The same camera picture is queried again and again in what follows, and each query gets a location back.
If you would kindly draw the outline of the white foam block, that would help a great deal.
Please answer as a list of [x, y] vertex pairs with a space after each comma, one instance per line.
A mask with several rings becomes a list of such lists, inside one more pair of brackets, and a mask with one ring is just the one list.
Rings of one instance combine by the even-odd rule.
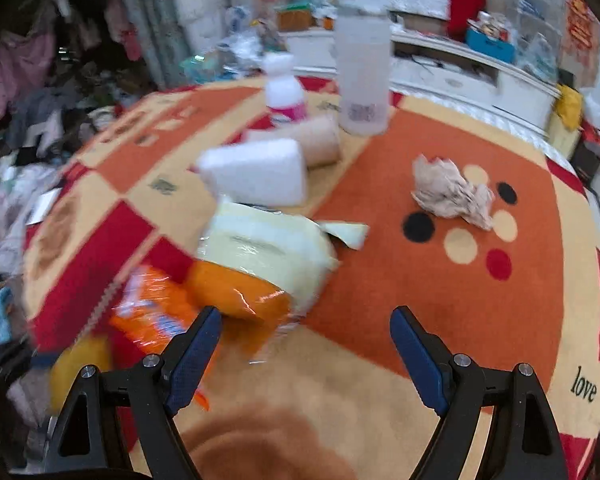
[[198, 157], [195, 168], [217, 198], [267, 207], [295, 207], [306, 200], [306, 162], [295, 140], [209, 148]]

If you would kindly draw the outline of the blue storage basket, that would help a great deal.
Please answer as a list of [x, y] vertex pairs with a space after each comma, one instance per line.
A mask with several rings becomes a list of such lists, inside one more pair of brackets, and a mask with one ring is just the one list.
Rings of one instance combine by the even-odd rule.
[[507, 41], [491, 38], [471, 27], [467, 29], [465, 40], [468, 47], [481, 54], [504, 63], [513, 64], [515, 62], [516, 49]]

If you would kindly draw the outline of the red hanging couplet ornament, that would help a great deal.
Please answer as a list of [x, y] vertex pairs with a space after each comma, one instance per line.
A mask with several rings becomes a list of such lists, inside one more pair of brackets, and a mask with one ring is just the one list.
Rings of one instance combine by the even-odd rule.
[[600, 57], [600, 24], [584, 0], [565, 0], [565, 10], [562, 50], [592, 70]]

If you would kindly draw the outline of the small white pink bottle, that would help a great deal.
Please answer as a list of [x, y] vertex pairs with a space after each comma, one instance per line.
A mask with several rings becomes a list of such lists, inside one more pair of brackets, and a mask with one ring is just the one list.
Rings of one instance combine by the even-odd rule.
[[265, 73], [265, 103], [275, 127], [302, 122], [308, 117], [306, 96], [294, 76], [294, 56], [288, 52], [267, 53], [262, 61]]

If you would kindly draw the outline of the yellow bag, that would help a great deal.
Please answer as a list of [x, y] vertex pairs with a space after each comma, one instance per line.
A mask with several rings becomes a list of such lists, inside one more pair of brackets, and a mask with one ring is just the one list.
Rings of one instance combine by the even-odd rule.
[[583, 115], [583, 96], [566, 84], [558, 84], [557, 88], [560, 96], [555, 103], [555, 113], [568, 131], [577, 130]]

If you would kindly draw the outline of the orange snack bag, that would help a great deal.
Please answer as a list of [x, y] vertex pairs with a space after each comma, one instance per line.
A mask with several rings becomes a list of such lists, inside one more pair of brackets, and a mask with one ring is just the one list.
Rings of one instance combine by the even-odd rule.
[[195, 278], [192, 262], [178, 271], [142, 263], [131, 272], [108, 321], [118, 367], [163, 352], [205, 306], [215, 304], [212, 290]]

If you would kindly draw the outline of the tall frosted plastic bottle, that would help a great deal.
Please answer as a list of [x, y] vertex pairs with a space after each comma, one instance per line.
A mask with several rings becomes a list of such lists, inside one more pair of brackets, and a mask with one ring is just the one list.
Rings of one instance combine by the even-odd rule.
[[390, 114], [391, 21], [382, 6], [341, 0], [334, 25], [339, 125], [356, 136], [377, 136]]

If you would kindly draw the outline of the red orange patterned blanket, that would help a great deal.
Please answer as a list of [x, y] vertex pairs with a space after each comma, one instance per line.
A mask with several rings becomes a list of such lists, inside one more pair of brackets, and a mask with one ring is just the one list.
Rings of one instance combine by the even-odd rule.
[[[263, 81], [153, 93], [78, 154], [24, 245], [24, 298], [44, 351], [107, 325], [130, 272], [178, 271], [215, 202], [196, 173], [208, 148], [268, 124]], [[342, 157], [309, 175], [299, 214], [368, 226], [303, 322], [250, 364], [227, 344], [204, 391], [213, 415], [261, 400], [294, 408], [361, 479], [405, 479], [437, 416], [420, 402], [389, 335], [410, 307], [453, 352], [509, 370], [531, 364], [556, 419], [570, 478], [600, 431], [600, 230], [579, 179], [527, 142], [455, 110], [393, 96], [388, 130], [344, 134]], [[494, 194], [493, 229], [436, 217], [414, 198], [419, 155], [449, 159]]]

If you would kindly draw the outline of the cream orange plastic bag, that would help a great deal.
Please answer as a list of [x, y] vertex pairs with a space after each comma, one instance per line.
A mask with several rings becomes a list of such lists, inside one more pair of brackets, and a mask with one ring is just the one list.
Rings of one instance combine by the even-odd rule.
[[313, 221], [223, 198], [202, 231], [186, 290], [198, 307], [276, 328], [312, 308], [339, 266], [332, 242], [363, 247], [364, 223]]

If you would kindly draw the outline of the white TV cabinet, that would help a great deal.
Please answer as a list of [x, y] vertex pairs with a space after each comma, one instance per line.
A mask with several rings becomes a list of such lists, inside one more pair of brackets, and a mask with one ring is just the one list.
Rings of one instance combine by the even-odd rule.
[[[285, 32], [299, 74], [337, 78], [335, 33], [311, 28]], [[391, 33], [390, 91], [415, 92], [485, 112], [539, 138], [546, 136], [558, 98], [554, 84], [459, 42], [414, 30]]]

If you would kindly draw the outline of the cardboard paper roll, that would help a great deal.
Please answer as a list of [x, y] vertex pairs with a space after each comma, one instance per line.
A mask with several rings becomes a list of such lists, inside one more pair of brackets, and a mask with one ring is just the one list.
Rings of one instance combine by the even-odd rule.
[[290, 122], [272, 129], [248, 129], [242, 136], [245, 142], [278, 139], [295, 140], [309, 169], [332, 165], [342, 156], [339, 127], [330, 115]]

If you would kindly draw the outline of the crumpled tissue paper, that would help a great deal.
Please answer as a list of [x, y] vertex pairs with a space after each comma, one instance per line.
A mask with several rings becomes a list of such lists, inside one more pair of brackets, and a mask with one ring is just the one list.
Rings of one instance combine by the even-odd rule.
[[486, 184], [466, 180], [454, 162], [444, 158], [419, 155], [412, 170], [412, 197], [424, 211], [445, 219], [462, 218], [483, 231], [493, 229], [494, 194]]

